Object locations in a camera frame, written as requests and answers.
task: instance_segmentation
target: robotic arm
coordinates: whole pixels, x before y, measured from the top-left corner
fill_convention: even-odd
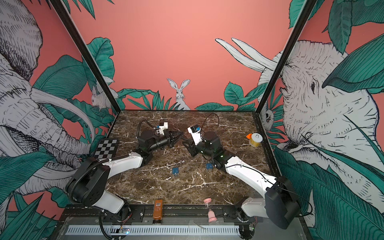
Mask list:
[[[238,204],[240,220],[246,221],[252,216],[267,217],[278,227],[287,229],[300,211],[297,195],[287,178],[270,176],[246,164],[222,147],[216,132],[206,132],[202,137],[198,125],[189,127],[188,132],[193,141],[183,141],[183,145],[192,157],[198,153],[210,156],[217,169],[243,180],[263,196],[264,199],[248,198]]]
[[[183,135],[183,132],[168,131],[167,122],[155,127],[155,132],[158,135],[153,130],[143,131],[137,138],[138,146],[129,154],[111,159],[87,158],[66,185],[65,190],[70,201],[80,202],[86,207],[108,210],[118,221],[127,219],[131,214],[129,204],[106,191],[105,186],[112,176],[146,165],[153,158],[154,150],[167,145],[169,148],[174,147]]]

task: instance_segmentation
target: blue square object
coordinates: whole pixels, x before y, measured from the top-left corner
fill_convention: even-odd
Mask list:
[[[207,163],[207,164],[205,165],[205,167],[206,167],[208,170],[214,168],[213,165],[212,165],[212,163]]]
[[[178,167],[174,167],[174,168],[172,168],[172,173],[173,173],[174,175],[178,174],[178,173],[179,173],[179,168],[178,168]]]

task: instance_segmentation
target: orange object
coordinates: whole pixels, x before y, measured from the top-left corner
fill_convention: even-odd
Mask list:
[[[163,200],[157,199],[153,208],[153,224],[160,225],[163,219]]]

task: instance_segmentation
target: rabbit face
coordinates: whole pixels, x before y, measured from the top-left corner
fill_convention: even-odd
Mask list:
[[[168,82],[169,82],[169,85],[176,90],[176,99],[183,99],[184,98],[184,94],[183,94],[183,88],[185,88],[190,80],[187,79],[187,80],[184,80],[180,86],[180,88],[177,87],[177,84],[172,80],[172,79],[169,79],[167,78]]]

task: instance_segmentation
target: wall mural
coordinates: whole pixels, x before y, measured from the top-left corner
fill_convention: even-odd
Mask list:
[[[23,196],[49,191],[58,207],[69,204],[66,183],[115,116],[99,96],[92,97],[94,105],[76,98],[87,84],[102,93],[86,63],[71,56],[60,57],[31,85],[44,33],[21,0],[0,0],[0,9],[0,239],[46,239],[55,216],[36,212],[43,195],[30,204]],[[111,79],[108,43],[97,38],[89,47],[99,52],[94,56]],[[85,137],[70,136],[65,119],[81,125]],[[8,211],[12,200],[17,211]]]
[[[291,2],[290,27],[303,3]],[[333,1],[324,30],[331,43],[296,43],[280,76],[280,94],[275,98],[272,91],[261,115],[282,174],[306,200],[301,210],[317,240],[384,239],[384,154],[372,97],[384,90],[384,34],[345,52],[352,26],[367,22],[384,23],[384,1]],[[267,59],[233,39],[249,59],[217,41],[262,72],[259,84],[269,80],[280,55]]]

